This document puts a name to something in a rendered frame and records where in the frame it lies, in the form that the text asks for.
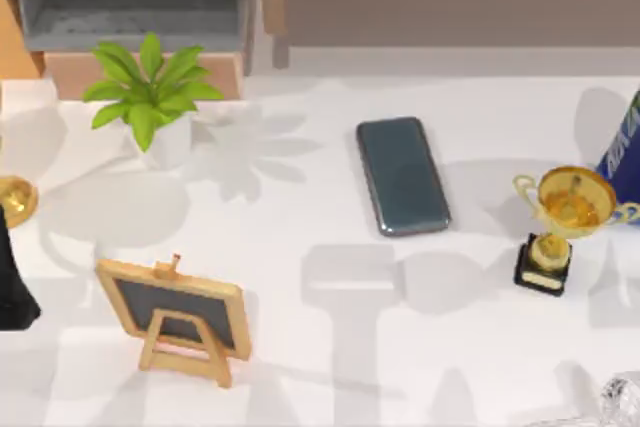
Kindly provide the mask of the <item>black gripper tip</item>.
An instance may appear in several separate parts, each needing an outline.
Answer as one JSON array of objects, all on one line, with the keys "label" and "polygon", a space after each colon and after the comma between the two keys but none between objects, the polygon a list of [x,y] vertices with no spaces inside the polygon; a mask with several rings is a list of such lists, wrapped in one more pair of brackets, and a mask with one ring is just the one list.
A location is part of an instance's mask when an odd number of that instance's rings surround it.
[{"label": "black gripper tip", "polygon": [[17,268],[4,207],[0,204],[0,331],[25,331],[41,309]]}]

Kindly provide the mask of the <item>gold trophy cup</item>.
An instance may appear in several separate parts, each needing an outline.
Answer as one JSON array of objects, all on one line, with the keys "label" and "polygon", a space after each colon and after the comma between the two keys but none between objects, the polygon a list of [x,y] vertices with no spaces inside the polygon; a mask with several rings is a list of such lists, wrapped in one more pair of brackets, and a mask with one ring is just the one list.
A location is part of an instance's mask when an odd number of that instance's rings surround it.
[{"label": "gold trophy cup", "polygon": [[38,205],[37,188],[19,176],[0,176],[0,205],[9,229],[29,220]]}]

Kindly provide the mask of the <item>wooden framed blackboard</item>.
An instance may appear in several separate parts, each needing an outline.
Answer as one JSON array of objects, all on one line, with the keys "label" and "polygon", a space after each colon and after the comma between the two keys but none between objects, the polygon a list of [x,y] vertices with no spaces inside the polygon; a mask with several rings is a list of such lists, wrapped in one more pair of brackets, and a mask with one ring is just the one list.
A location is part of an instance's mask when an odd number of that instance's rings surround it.
[{"label": "wooden framed blackboard", "polygon": [[230,358],[252,344],[243,290],[178,272],[181,256],[147,267],[100,259],[96,275],[124,331],[144,341],[139,368],[171,370],[232,386]]}]

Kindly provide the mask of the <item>green plant in white pot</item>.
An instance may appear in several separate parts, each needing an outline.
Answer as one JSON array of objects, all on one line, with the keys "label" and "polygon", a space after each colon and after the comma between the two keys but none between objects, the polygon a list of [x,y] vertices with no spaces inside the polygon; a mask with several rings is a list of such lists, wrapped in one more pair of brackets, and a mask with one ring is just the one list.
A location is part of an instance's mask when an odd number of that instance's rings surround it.
[{"label": "green plant in white pot", "polygon": [[210,71],[199,64],[203,48],[187,46],[166,57],[159,37],[147,33],[135,58],[123,45],[101,41],[92,54],[104,78],[87,87],[85,103],[103,101],[91,128],[115,121],[128,126],[131,139],[147,165],[174,169],[183,164],[192,148],[191,115],[198,101],[224,98],[206,81]]}]

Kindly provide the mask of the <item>dark grey smartphone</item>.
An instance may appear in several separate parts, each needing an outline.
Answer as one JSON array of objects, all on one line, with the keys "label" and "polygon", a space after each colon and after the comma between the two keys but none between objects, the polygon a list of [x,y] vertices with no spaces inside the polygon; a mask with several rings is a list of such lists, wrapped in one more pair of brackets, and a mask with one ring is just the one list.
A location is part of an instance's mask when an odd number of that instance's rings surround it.
[{"label": "dark grey smartphone", "polygon": [[448,228],[451,212],[422,122],[361,122],[356,140],[379,232],[404,237]]}]

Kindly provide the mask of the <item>wooden cupboard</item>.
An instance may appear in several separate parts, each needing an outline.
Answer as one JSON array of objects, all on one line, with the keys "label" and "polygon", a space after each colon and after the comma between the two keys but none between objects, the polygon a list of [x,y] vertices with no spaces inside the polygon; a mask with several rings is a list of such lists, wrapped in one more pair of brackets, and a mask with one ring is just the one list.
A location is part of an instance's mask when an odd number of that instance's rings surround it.
[{"label": "wooden cupboard", "polygon": [[0,80],[40,79],[44,68],[43,53],[25,47],[18,0],[0,0]]}]

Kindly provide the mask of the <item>clear glass object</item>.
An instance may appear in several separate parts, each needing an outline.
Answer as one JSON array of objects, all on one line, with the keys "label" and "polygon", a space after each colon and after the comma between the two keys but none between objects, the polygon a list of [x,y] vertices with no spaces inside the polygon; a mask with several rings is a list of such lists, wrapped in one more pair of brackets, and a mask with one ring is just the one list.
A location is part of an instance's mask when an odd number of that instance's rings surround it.
[{"label": "clear glass object", "polygon": [[640,427],[640,371],[614,375],[601,392],[601,427]]}]

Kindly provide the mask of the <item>gold trophy on black base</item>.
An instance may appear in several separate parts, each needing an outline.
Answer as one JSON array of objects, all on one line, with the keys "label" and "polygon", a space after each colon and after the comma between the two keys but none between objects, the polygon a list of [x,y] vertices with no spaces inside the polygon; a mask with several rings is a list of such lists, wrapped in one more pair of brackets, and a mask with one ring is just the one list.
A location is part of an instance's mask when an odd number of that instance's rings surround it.
[{"label": "gold trophy on black base", "polygon": [[619,204],[606,179],[583,167],[556,167],[540,180],[519,174],[513,186],[544,227],[520,246],[514,283],[552,296],[564,293],[573,240],[604,226],[640,220],[639,203]]}]

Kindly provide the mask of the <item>blue box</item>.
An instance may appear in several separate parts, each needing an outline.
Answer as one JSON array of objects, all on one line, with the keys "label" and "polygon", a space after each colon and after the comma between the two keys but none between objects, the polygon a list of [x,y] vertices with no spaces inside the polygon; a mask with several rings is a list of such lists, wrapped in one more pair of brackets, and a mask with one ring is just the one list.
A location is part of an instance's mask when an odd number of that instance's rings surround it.
[{"label": "blue box", "polygon": [[640,89],[596,171],[612,186],[619,204],[640,204]]}]

